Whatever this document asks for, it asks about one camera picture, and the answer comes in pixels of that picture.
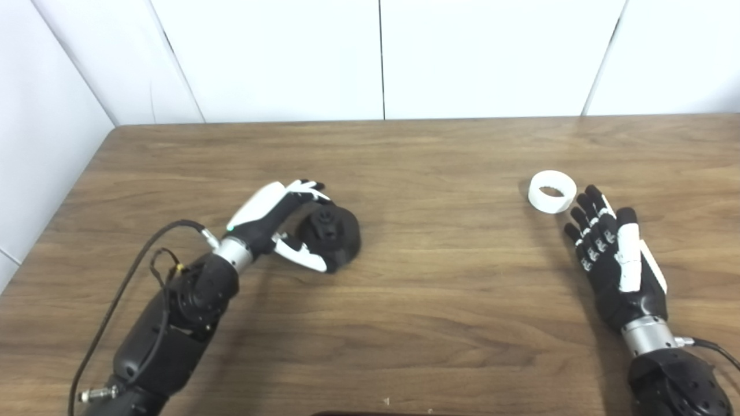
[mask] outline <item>robotic arm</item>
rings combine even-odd
[[[85,414],[158,415],[169,398],[185,387],[198,365],[229,301],[239,291],[239,274],[261,255],[276,252],[297,264],[328,273],[351,261],[360,248],[357,219],[336,207],[320,192],[322,188],[322,184],[306,180],[287,187],[279,182],[264,186],[234,214],[220,241],[199,224],[185,221],[206,236],[212,252],[171,270],[161,292],[149,302],[116,352],[113,374],[106,386],[79,395],[81,401],[90,403]],[[299,227],[305,242],[279,233],[278,227],[309,202],[322,207]],[[75,376],[73,395],[80,374],[78,371]]]
[[[615,213],[594,185],[576,201],[580,209],[571,216],[579,228],[567,224],[565,233],[588,275],[599,316],[621,332],[633,355],[628,380],[639,414],[731,416],[712,366],[682,348],[695,340],[674,337],[668,327],[667,284],[639,237],[635,211]]]

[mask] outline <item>black finger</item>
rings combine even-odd
[[[599,259],[599,252],[596,251],[596,247],[594,246],[593,241],[591,240],[590,233],[583,236],[582,248],[583,248],[583,251],[588,256],[588,259],[591,260],[592,263]]]
[[[596,207],[596,214],[599,217],[603,216],[607,212],[614,215],[611,206],[609,205],[609,201],[607,201],[599,188],[594,185],[588,185],[586,187],[586,195],[588,195],[589,199],[591,199],[591,202],[593,202],[593,205]]]
[[[576,198],[576,202],[578,202],[578,205],[580,205],[581,208],[583,208],[583,211],[586,213],[588,227],[591,229],[591,232],[589,234],[591,235],[591,240],[593,241],[594,247],[596,248],[596,250],[598,250],[598,252],[606,251],[607,243],[603,238],[599,227],[597,226],[597,224],[599,223],[599,218],[596,215],[596,209],[591,202],[591,199],[586,194],[580,194],[578,195],[578,198]]]
[[[593,227],[599,221],[599,216],[596,214],[596,207],[593,202],[586,194],[579,194],[576,198],[576,202],[581,206],[583,212],[586,213],[586,219],[588,219],[588,226]]]
[[[616,211],[616,223],[619,227],[625,224],[637,224],[637,212],[630,207],[619,208]]]
[[[599,233],[607,244],[614,244],[616,241],[616,218],[611,215],[602,215],[599,218]]]
[[[581,227],[581,235],[588,234],[589,233],[589,226],[588,226],[588,220],[586,219],[586,214],[578,207],[575,207],[571,209],[571,217],[573,217],[574,220],[578,223],[579,227]]]
[[[583,247],[576,247],[576,257],[578,258],[578,262],[581,263],[581,267],[583,267],[586,272],[590,272],[593,268],[593,263],[589,261],[588,256],[583,251]]]
[[[573,240],[573,244],[576,246],[581,245],[583,242],[581,239],[581,232],[573,224],[567,223],[563,228],[563,231],[565,231],[565,234]]]

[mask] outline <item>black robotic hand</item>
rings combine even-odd
[[[588,274],[599,316],[615,331],[646,316],[667,321],[665,279],[648,246],[639,237],[632,208],[615,212],[594,186],[578,195],[580,208],[571,216],[578,223],[565,225],[576,255]]]
[[[699,345],[674,337],[667,325],[666,283],[648,246],[639,237],[632,208],[616,213],[594,186],[578,195],[580,208],[566,224],[576,256],[596,296],[596,310],[622,333],[634,359],[628,382],[641,416],[731,416],[732,406],[712,366],[685,351]]]

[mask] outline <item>black object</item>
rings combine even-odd
[[[121,282],[121,285],[119,286],[118,291],[116,291],[115,295],[113,296],[113,300],[110,302],[110,306],[108,306],[108,310],[105,312],[105,315],[103,316],[103,320],[100,324],[100,327],[98,328],[98,331],[96,332],[95,337],[92,338],[92,341],[90,342],[90,346],[87,348],[87,352],[85,352],[85,356],[82,358],[82,362],[80,362],[80,366],[77,368],[75,377],[72,379],[72,386],[70,387],[69,403],[67,404],[67,414],[69,416],[74,416],[75,414],[75,399],[76,399],[75,395],[77,393],[77,385],[80,382],[80,377],[82,377],[82,373],[84,372],[85,367],[87,366],[87,363],[90,361],[90,358],[93,356],[93,352],[95,352],[95,349],[98,347],[98,343],[100,342],[100,339],[103,336],[103,332],[105,332],[105,328],[106,326],[108,326],[108,321],[110,321],[110,318],[113,316],[113,312],[115,311],[115,308],[118,306],[118,302],[121,300],[121,297],[123,296],[124,291],[126,290],[129,282],[131,281],[131,278],[133,277],[134,273],[136,273],[136,269],[138,269],[139,264],[141,264],[141,261],[144,259],[144,256],[147,255],[147,252],[149,251],[149,249],[152,248],[154,243],[156,243],[157,240],[159,240],[159,238],[162,237],[162,235],[165,235],[171,229],[175,229],[178,227],[190,227],[190,228],[193,228],[197,232],[201,232],[206,228],[204,225],[199,224],[195,221],[191,221],[191,220],[174,221],[160,228],[157,232],[154,233],[154,235],[152,235],[152,237],[149,238],[149,240],[144,244],[144,246],[141,247],[141,250],[139,250],[139,253],[136,255],[136,259],[134,259],[133,263],[131,263],[131,267],[129,268],[128,273],[126,273],[126,276],[124,276],[124,279]]]
[[[615,217],[608,212],[603,194],[594,185],[586,187],[585,193],[578,195],[576,200],[581,207],[573,208],[571,216],[580,226],[580,231],[568,223],[565,234],[575,243],[576,256],[595,294],[599,317],[617,332],[626,323],[644,316],[657,316],[667,321],[665,292],[644,255],[641,254],[639,291],[619,290],[622,267],[615,259],[619,252],[616,236],[620,227],[637,223],[634,210],[629,207],[618,209]]]
[[[658,349],[635,358],[628,380],[641,416],[733,414],[712,367],[683,349]]]
[[[326,272],[336,272],[360,252],[360,224],[347,209],[326,205],[298,225],[298,240],[326,262]]]

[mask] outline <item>cable connector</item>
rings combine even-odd
[[[90,403],[99,399],[115,399],[118,397],[118,386],[104,387],[102,389],[89,389],[77,394],[77,400],[82,403]]]
[[[213,235],[212,232],[210,232],[207,228],[203,228],[201,231],[201,235],[206,238],[206,242],[209,246],[211,246],[212,249],[216,250],[218,247],[221,246],[221,242],[216,238],[215,235]]]
[[[694,344],[694,339],[691,337],[674,337],[673,339],[676,340],[676,345],[679,348],[683,348],[685,346],[692,346]]]

